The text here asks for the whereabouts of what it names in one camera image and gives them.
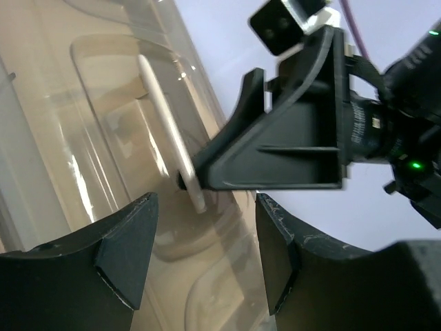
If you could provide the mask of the beige plastic toolbox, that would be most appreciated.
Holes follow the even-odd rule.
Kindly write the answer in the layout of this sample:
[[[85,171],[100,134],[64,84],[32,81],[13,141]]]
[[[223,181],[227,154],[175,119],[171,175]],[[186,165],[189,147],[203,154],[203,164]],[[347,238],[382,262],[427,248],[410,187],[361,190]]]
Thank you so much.
[[[223,122],[173,1],[2,1],[1,255],[154,193],[129,330],[274,330],[255,196],[177,183]]]

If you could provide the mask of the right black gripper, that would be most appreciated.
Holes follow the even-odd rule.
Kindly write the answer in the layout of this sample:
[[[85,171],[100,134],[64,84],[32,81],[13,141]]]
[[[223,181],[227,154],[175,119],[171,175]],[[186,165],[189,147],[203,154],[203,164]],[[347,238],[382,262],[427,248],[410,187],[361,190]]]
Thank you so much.
[[[388,163],[399,193],[440,227],[440,22],[379,73],[346,58],[348,73],[372,85],[376,100],[351,93],[351,160]],[[345,34],[324,26],[287,67],[264,84],[265,112],[209,167],[211,190],[323,190],[342,186],[347,165]]]

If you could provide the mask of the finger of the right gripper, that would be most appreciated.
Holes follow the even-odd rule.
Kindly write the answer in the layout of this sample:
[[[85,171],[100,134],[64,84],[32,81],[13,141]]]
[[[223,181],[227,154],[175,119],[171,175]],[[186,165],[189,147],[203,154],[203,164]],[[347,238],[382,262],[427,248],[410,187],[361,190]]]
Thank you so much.
[[[254,68],[242,78],[240,95],[229,121],[204,148],[192,157],[202,189],[211,190],[208,170],[231,143],[265,112],[265,72]]]

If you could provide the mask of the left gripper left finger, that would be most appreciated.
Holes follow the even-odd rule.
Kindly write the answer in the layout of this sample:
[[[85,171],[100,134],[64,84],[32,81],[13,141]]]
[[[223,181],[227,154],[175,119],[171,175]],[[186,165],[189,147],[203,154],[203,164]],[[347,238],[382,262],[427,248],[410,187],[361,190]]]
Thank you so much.
[[[110,216],[1,255],[2,330],[129,330],[158,223],[148,193]]]

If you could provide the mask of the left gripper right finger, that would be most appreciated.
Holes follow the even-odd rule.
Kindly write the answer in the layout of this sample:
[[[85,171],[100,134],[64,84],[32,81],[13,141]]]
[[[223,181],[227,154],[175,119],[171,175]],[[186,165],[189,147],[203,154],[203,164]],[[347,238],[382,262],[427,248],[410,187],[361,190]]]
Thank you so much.
[[[439,330],[440,242],[377,252],[337,240],[256,197],[270,315],[278,330]]]

